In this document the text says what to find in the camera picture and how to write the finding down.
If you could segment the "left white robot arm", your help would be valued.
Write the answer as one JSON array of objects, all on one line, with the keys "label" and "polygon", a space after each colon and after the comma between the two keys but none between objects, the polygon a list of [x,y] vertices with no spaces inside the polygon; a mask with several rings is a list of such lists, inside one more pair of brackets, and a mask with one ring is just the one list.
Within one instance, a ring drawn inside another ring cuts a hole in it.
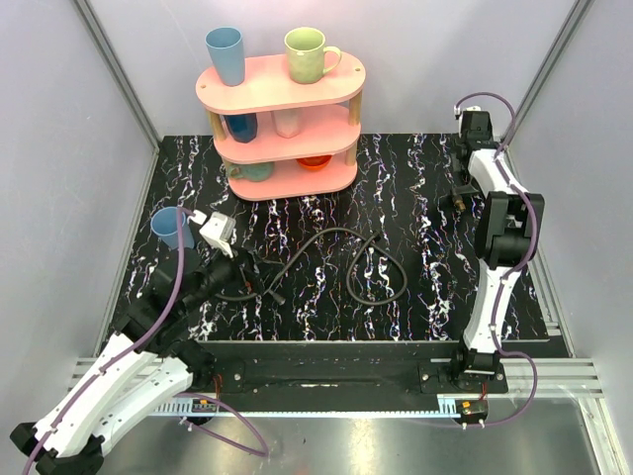
[{"label": "left white robot arm", "polygon": [[11,432],[28,460],[24,471],[95,474],[114,445],[181,393],[218,390],[216,357],[189,335],[189,316],[225,289],[257,277],[245,250],[204,262],[191,248],[174,251],[148,288],[114,323],[92,366],[45,417]]}]

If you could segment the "grey faucet valve fitting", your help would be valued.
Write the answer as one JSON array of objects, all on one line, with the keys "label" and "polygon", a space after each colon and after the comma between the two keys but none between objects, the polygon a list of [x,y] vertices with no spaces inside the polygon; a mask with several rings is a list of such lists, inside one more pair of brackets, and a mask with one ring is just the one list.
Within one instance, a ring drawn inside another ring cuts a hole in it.
[{"label": "grey faucet valve fitting", "polygon": [[479,193],[480,190],[471,183],[453,186],[448,194],[439,198],[439,204],[442,206],[451,205],[458,213],[462,213],[466,210],[465,199]]}]

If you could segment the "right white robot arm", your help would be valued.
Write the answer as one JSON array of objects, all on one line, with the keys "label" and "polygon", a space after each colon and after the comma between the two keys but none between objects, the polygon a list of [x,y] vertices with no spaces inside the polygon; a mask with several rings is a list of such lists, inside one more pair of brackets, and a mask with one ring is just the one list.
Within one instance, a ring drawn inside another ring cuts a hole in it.
[{"label": "right white robot arm", "polygon": [[459,123],[456,164],[469,183],[453,191],[453,201],[460,205],[467,194],[484,198],[474,243],[480,264],[476,300],[448,370],[452,386],[467,393],[501,374],[500,340],[507,307],[518,278],[534,257],[545,200],[520,184],[508,167],[488,112],[479,107],[454,112]]}]

